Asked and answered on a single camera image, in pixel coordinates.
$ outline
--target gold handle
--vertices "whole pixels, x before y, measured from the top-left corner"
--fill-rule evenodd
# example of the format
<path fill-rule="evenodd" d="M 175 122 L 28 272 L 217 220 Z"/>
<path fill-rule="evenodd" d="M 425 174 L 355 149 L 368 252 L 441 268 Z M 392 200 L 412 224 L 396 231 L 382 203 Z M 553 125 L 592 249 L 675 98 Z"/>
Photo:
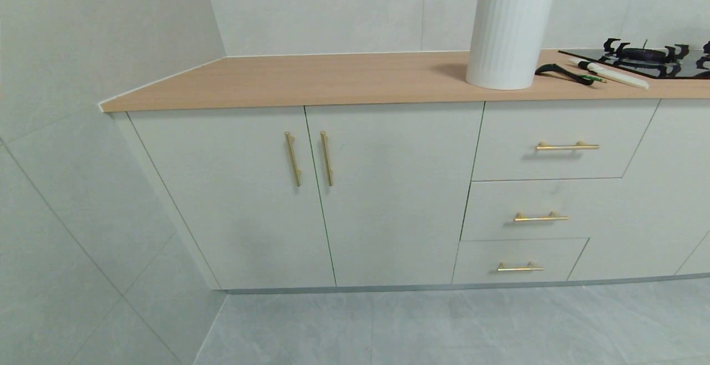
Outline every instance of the gold handle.
<path fill-rule="evenodd" d="M 528 221 L 566 221 L 570 219 L 566 215 L 560 215 L 556 213 L 555 211 L 550 211 L 550 215 L 548 216 L 524 216 L 522 212 L 518 212 L 515 214 L 515 218 L 513 218 L 513 221 L 515 222 L 528 222 Z"/>
<path fill-rule="evenodd" d="M 291 133 L 286 132 L 286 143 L 288 144 L 288 154 L 291 155 L 291 165 L 293 167 L 293 175 L 296 177 L 296 186 L 301 186 L 301 170 L 296 164 L 296 153 L 293 151 L 293 141 L 296 140 Z"/>
<path fill-rule="evenodd" d="M 497 271 L 499 272 L 517 272 L 517 271 L 544 271 L 545 269 L 541 266 L 536 266 L 532 261 L 528 262 L 528 266 L 520 267 L 505 267 L 505 263 L 500 263 Z"/>
<path fill-rule="evenodd" d="M 550 146 L 545 142 L 540 142 L 535 146 L 537 151 L 552 151 L 552 150 L 598 150 L 599 145 L 587 145 L 579 140 L 576 145 L 571 146 Z"/>
<path fill-rule="evenodd" d="M 328 175 L 328 186 L 333 186 L 333 169 L 330 168 L 330 156 L 328 155 L 328 135 L 320 133 L 320 140 L 323 142 L 323 158 L 325 158 L 325 172 Z"/>

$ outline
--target white cabinet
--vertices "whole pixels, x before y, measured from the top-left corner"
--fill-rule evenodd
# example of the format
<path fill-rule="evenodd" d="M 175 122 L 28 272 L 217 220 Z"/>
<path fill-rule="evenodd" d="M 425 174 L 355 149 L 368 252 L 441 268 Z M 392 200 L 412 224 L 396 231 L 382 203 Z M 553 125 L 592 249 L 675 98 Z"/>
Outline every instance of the white cabinet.
<path fill-rule="evenodd" d="M 591 237 L 608 229 L 623 180 L 475 181 L 461 240 Z"/>
<path fill-rule="evenodd" d="M 566 281 L 587 239 L 462 241 L 454 283 Z"/>
<path fill-rule="evenodd" d="M 658 100 L 489 102 L 474 180 L 620 178 Z M 583 142 L 596 150 L 541 150 Z"/>
<path fill-rule="evenodd" d="M 482 107 L 307 107 L 338 286 L 451 283 Z"/>
<path fill-rule="evenodd" d="M 693 254 L 685 261 L 677 275 L 710 272 L 710 234 L 695 248 Z"/>
<path fill-rule="evenodd" d="M 571 280 L 676 274 L 710 226 L 709 124 L 708 100 L 661 101 Z"/>
<path fill-rule="evenodd" d="M 222 288 L 334 286 L 303 107 L 130 117 Z"/>

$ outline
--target white ribbed vase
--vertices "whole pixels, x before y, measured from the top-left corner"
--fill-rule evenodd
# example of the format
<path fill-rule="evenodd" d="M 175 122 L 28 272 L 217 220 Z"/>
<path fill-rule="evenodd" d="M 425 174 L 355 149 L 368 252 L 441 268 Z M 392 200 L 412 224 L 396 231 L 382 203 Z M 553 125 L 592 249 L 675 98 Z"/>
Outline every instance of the white ribbed vase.
<path fill-rule="evenodd" d="M 479 0 L 466 81 L 488 89 L 532 85 L 553 0 Z"/>

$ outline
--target gas stove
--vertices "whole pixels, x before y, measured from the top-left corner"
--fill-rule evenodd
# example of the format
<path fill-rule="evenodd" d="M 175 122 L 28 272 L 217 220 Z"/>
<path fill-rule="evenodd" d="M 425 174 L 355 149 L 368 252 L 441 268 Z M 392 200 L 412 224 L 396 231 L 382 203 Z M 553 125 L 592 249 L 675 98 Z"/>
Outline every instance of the gas stove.
<path fill-rule="evenodd" d="M 604 49 L 569 49 L 560 53 L 608 65 L 654 79 L 710 79 L 710 42 L 703 50 L 690 50 L 687 44 L 665 49 L 628 47 L 629 42 L 609 38 Z"/>

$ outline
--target drawer front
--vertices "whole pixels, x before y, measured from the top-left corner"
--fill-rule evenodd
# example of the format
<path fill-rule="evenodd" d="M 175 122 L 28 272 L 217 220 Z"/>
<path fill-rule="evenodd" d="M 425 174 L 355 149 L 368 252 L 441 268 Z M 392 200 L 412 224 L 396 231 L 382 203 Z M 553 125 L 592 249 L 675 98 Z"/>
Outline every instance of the drawer front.
<path fill-rule="evenodd" d="M 474 180 L 619 178 L 658 100 L 486 103 Z M 588 150 L 539 150 L 585 143 Z M 598 145 L 596 150 L 589 150 Z"/>
<path fill-rule="evenodd" d="M 454 284 L 566 281 L 587 239 L 462 241 Z M 513 269 L 498 271 L 499 267 Z M 542 268 L 515 271 L 516 268 Z"/>
<path fill-rule="evenodd" d="M 608 207 L 622 182 L 617 178 L 475 181 L 461 240 L 594 236 L 613 228 Z"/>

